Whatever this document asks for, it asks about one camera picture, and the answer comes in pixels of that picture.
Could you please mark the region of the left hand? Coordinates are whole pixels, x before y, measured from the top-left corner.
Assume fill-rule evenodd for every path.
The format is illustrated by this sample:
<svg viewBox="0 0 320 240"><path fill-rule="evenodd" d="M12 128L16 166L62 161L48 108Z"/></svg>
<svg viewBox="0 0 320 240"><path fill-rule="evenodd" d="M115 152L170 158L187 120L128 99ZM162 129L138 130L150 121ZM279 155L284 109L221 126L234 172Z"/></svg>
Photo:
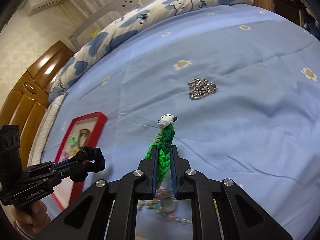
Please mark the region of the left hand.
<svg viewBox="0 0 320 240"><path fill-rule="evenodd" d="M50 223L47 207L41 200L31 204L28 212L13 207L12 215L15 218L17 225L25 233L33 237L40 233Z"/></svg>

